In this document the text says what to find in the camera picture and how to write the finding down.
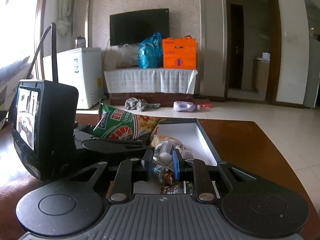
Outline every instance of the blue plastic bag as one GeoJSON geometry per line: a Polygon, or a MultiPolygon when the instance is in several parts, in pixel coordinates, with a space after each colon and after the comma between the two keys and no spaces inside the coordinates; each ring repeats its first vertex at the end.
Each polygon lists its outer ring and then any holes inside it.
{"type": "Polygon", "coordinates": [[[139,68],[159,68],[163,64],[162,38],[160,33],[139,44],[139,68]]]}

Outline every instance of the yellow sticker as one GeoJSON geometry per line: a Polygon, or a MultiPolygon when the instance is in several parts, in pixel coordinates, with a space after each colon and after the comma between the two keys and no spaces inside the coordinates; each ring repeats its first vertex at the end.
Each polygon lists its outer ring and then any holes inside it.
{"type": "Polygon", "coordinates": [[[97,83],[98,83],[98,88],[101,87],[101,85],[102,85],[102,80],[101,80],[101,78],[97,78],[97,83]]]}

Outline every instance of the metal screw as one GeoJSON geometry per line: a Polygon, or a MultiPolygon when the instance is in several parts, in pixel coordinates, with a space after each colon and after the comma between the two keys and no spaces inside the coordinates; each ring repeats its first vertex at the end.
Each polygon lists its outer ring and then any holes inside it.
{"type": "Polygon", "coordinates": [[[125,194],[123,194],[123,193],[115,193],[115,194],[112,194],[110,198],[113,201],[123,201],[123,200],[126,199],[126,197],[127,196],[125,194]]]}
{"type": "Polygon", "coordinates": [[[214,200],[214,195],[211,193],[201,193],[199,195],[199,199],[203,201],[211,201],[211,200],[214,200]]]}

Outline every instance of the textured wallpaper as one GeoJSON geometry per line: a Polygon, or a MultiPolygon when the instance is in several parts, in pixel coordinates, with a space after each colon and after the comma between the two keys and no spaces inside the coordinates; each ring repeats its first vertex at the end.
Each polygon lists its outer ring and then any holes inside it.
{"type": "MultiPolygon", "coordinates": [[[[171,37],[181,38],[191,35],[200,42],[200,0],[91,0],[89,31],[92,40],[90,44],[93,47],[101,47],[104,51],[109,40],[110,15],[158,8],[169,8],[171,37]]],[[[117,57],[117,50],[109,47],[105,69],[115,67],[110,58],[117,57]]]]}

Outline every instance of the detergent bottle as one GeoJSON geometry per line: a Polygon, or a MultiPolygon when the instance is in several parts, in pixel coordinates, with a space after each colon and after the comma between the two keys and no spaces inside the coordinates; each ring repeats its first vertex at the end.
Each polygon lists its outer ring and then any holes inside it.
{"type": "Polygon", "coordinates": [[[173,110],[177,112],[180,112],[180,111],[193,112],[196,109],[200,110],[200,106],[196,106],[191,102],[175,101],[173,103],[173,110]]]}

